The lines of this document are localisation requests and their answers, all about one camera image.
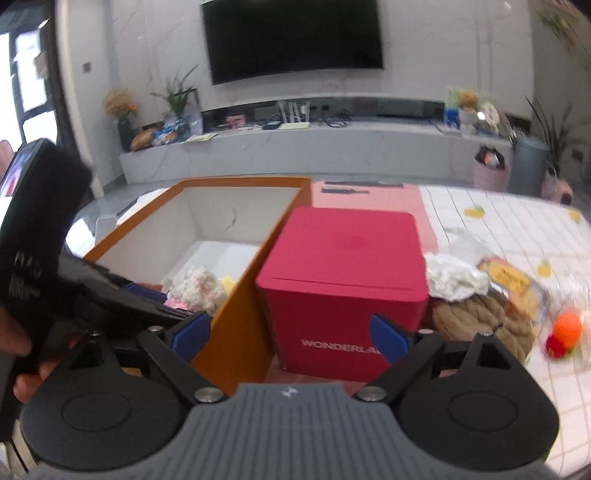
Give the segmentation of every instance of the open box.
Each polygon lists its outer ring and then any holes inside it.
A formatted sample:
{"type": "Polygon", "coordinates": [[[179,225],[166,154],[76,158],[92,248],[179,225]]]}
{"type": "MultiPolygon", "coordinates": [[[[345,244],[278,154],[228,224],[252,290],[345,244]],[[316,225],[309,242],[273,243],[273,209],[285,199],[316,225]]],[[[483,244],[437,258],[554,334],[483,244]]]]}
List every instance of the open box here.
{"type": "Polygon", "coordinates": [[[274,356],[255,278],[290,212],[311,206],[310,179],[183,180],[119,225],[86,256],[130,280],[162,283],[194,262],[236,281],[212,322],[196,371],[228,394],[262,382],[274,356]]]}

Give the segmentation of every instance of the orange toy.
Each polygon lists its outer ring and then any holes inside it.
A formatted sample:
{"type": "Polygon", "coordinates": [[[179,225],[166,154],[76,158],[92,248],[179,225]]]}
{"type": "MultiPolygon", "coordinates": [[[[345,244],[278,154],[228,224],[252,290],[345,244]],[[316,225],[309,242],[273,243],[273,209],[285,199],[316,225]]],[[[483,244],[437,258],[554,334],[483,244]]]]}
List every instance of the orange toy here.
{"type": "Polygon", "coordinates": [[[574,348],[580,337],[583,325],[578,315],[572,312],[562,313],[556,319],[552,334],[556,339],[566,348],[571,350],[574,348]]]}

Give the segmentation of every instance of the white plush toy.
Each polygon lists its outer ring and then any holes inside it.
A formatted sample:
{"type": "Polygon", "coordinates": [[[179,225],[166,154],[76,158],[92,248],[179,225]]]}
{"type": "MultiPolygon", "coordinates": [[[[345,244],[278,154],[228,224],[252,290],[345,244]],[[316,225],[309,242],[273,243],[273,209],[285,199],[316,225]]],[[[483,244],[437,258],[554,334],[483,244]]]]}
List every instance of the white plush toy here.
{"type": "Polygon", "coordinates": [[[217,277],[205,267],[189,267],[183,274],[172,279],[168,288],[165,305],[196,312],[205,310],[214,315],[226,301],[228,294],[217,277]]]}

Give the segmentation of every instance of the black television screen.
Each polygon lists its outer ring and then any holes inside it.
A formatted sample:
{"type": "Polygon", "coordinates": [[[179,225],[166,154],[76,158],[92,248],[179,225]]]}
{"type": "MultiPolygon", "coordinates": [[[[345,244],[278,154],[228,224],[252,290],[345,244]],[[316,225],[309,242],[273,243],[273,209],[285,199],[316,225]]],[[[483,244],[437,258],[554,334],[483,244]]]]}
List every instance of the black television screen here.
{"type": "Polygon", "coordinates": [[[381,69],[377,0],[210,0],[213,83],[315,69],[381,69]]]}

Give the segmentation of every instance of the marble tv cabinet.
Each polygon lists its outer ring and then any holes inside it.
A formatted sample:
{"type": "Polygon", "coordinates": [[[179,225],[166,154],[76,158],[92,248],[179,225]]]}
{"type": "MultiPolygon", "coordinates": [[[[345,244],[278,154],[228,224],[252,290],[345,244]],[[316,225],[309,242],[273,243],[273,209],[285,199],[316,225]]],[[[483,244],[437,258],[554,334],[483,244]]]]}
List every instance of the marble tv cabinet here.
{"type": "Polygon", "coordinates": [[[471,184],[474,156],[481,144],[496,147],[511,166],[512,148],[506,140],[443,134],[431,124],[396,122],[225,131],[208,141],[153,147],[123,154],[120,160],[129,184],[279,174],[471,184]]]}

